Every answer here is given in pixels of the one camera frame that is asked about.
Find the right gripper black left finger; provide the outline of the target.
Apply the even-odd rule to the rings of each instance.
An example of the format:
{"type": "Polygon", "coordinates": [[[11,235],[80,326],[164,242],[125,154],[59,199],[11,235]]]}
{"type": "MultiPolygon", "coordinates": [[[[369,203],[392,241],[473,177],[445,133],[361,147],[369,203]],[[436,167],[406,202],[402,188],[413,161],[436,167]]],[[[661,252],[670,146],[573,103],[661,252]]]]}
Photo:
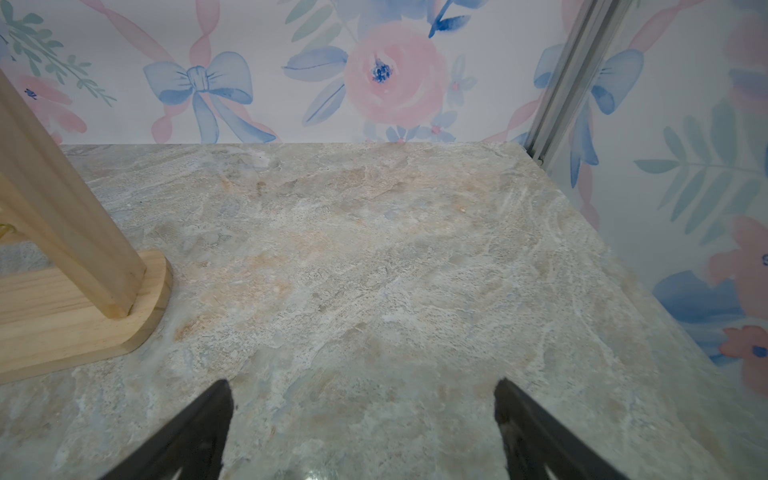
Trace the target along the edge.
{"type": "Polygon", "coordinates": [[[220,379],[103,477],[217,479],[233,413],[229,382],[220,379]]]}

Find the wooden jewelry display stand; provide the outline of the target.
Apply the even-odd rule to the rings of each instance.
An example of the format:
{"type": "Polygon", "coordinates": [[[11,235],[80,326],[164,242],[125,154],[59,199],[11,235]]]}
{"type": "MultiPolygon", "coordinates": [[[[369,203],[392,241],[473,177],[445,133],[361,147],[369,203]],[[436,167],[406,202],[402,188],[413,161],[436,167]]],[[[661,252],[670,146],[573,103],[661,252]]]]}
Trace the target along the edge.
{"type": "Polygon", "coordinates": [[[1,381],[136,350],[173,285],[159,250],[136,251],[7,78],[1,80],[1,221],[52,267],[1,279],[1,381]]]}

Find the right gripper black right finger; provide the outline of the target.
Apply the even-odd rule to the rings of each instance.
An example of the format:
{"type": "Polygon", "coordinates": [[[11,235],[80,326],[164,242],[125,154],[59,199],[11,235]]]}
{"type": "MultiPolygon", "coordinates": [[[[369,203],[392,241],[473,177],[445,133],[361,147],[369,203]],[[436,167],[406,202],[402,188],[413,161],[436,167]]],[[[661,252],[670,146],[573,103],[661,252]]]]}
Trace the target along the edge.
{"type": "Polygon", "coordinates": [[[494,418],[511,479],[627,479],[507,378],[494,389],[494,418]]]}

